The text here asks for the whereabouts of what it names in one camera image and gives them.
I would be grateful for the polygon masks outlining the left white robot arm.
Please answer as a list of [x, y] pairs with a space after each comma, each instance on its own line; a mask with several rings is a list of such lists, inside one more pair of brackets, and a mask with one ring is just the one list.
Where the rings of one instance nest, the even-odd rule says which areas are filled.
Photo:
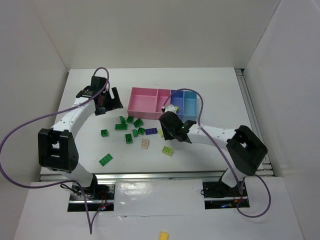
[[83, 188], [91, 188], [98, 183], [95, 175], [79, 163], [75, 143], [77, 133], [91, 115], [103, 115], [123, 108], [117, 88], [111, 88], [111, 96], [107, 80], [92, 76], [90, 85], [76, 95], [71, 110], [51, 128], [43, 128], [38, 133], [39, 165], [78, 182]]

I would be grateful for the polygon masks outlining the purple lego brick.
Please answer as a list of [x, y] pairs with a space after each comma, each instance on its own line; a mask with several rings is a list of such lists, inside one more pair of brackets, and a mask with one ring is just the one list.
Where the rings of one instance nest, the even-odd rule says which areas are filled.
[[145, 134], [146, 135], [155, 135], [158, 133], [157, 128], [147, 128], [145, 129]]

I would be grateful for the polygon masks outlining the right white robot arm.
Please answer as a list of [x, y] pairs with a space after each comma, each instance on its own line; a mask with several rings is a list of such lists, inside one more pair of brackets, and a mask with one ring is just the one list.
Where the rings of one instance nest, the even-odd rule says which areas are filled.
[[192, 120], [182, 122], [171, 111], [165, 112], [159, 122], [165, 140], [216, 147], [228, 166], [220, 181], [230, 188], [238, 186], [245, 177], [254, 176], [268, 153], [265, 144], [245, 125], [228, 129]]

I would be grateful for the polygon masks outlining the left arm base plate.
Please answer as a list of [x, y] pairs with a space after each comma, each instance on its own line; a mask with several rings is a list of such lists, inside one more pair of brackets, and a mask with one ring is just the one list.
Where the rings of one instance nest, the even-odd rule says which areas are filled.
[[[115, 208], [115, 184], [102, 184], [96, 193], [89, 193], [85, 189], [85, 197], [89, 212], [100, 210], [102, 212], [113, 212]], [[85, 201], [77, 184], [70, 188], [68, 201], [68, 212], [85, 212]]]

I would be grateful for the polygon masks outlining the pale yellow lego brick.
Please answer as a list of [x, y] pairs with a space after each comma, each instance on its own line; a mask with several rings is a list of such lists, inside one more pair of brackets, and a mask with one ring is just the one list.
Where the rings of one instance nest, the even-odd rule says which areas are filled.
[[158, 134], [159, 134], [159, 136], [160, 136], [161, 138], [164, 137], [164, 133], [163, 133], [163, 130], [162, 130], [162, 129], [158, 129], [157, 132], [158, 132]]

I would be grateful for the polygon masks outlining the beige lego brick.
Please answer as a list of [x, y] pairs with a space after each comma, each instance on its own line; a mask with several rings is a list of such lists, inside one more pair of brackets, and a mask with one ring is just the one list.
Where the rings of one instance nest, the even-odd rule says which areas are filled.
[[148, 149], [148, 147], [149, 147], [149, 140], [148, 139], [142, 139], [142, 141], [141, 141], [141, 148], [142, 149]]

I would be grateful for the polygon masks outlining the lime lego brick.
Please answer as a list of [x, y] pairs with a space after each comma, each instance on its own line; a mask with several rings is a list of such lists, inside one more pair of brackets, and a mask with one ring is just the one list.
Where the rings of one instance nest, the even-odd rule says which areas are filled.
[[164, 146], [161, 152], [167, 156], [172, 156], [173, 149], [168, 146]]

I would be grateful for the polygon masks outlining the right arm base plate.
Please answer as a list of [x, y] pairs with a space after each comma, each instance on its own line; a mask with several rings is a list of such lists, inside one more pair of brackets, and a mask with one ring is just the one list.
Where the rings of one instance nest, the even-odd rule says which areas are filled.
[[239, 208], [250, 207], [246, 185], [240, 192], [237, 185], [231, 188], [220, 181], [203, 182], [200, 194], [204, 198], [206, 210], [235, 209], [237, 206]]

